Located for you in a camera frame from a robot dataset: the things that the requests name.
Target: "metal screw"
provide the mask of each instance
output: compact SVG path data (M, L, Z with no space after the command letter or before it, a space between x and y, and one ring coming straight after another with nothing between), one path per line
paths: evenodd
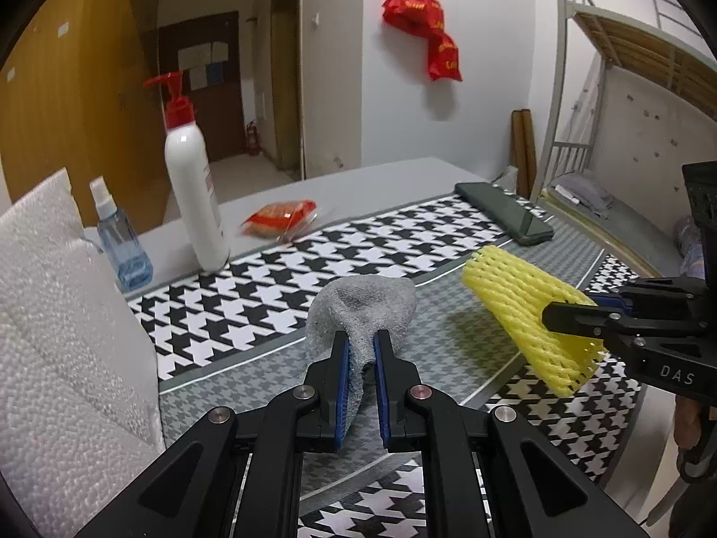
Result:
M426 386L425 384L416 384L416 386L411 386L411 390L408 391L408 393L416 400L425 400L426 398L431 397L433 391L430 386Z
M294 398L299 400L309 400L313 395L316 394L316 389L310 384L299 384L294 389Z
M213 422L215 425L221 425L221 423L227 422L230 416L232 416L232 410L230 408L214 407L209 411L209 422Z
M504 404L495 409L493 414L496 415L496 419L502 422L513 422L515 417L518 416L513 407L507 407Z

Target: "black phone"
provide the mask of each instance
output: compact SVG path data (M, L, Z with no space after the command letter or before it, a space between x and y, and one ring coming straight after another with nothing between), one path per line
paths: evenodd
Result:
M455 185L456 194L468 204L483 210L494 222L508 232L508 236L524 247L549 241L553 227L534 216L503 190L487 182L465 182Z

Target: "yellow mesh sleeve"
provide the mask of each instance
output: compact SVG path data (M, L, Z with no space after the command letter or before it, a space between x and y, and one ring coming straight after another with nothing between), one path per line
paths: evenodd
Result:
M556 334L542 321L551 301L595 305L583 292L492 245L472 254L463 282L501 322L553 393L569 397L595 373L605 352L602 340Z

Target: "upper bunk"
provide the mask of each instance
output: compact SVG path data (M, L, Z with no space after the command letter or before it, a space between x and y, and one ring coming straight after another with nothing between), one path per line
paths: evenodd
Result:
M593 0L566 0L566 17L582 29L611 64L668 89L717 121L717 62L663 29L669 21L682 32L701 35L660 10L658 1L683 11L669 0L652 0L655 24L596 6Z

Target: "finger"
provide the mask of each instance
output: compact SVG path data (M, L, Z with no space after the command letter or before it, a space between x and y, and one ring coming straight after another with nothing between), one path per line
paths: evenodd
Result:
M682 449L691 449L700 440L700 411L702 405L684 397L675 397L675 443Z

